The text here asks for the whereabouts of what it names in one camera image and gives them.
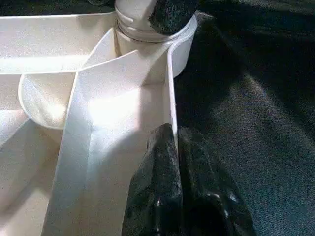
black fabric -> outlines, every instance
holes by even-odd
[[[222,30],[282,35],[315,41],[313,0],[201,0],[200,10],[216,17]]]
[[[178,124],[206,137],[257,235],[315,235],[314,44],[222,33],[211,17],[198,20],[175,79]]]

white cylindrical pipe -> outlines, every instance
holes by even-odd
[[[120,30],[132,39],[159,43],[175,39],[189,28],[191,20],[174,35],[162,35],[154,31],[149,17],[156,3],[157,0],[116,0],[115,10]]]

plastic compartment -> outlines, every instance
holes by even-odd
[[[1,17],[0,73],[48,73],[81,68],[113,26],[116,13]]]
[[[129,181],[149,133],[165,122],[177,133],[173,78],[187,63],[196,18],[164,43],[126,37],[114,13],[4,17],[0,23],[0,50],[8,50],[0,57],[0,80],[14,101],[0,108],[23,115],[1,146],[7,171],[0,174],[6,189],[0,235],[35,236],[42,228],[43,236],[120,235]],[[2,23],[21,34],[1,29]],[[22,38],[42,51],[28,51],[19,45]],[[56,63],[46,64],[50,60]]]

dark cloth background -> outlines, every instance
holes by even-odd
[[[84,0],[0,0],[1,15],[110,9]],[[198,20],[188,65],[175,79],[179,125],[205,135],[259,236],[315,236],[314,43],[228,31],[224,19],[205,14]]]

white plastic tray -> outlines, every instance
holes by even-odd
[[[196,24],[154,44],[114,12],[0,17],[0,236],[121,234],[149,133],[168,122],[176,137]]]

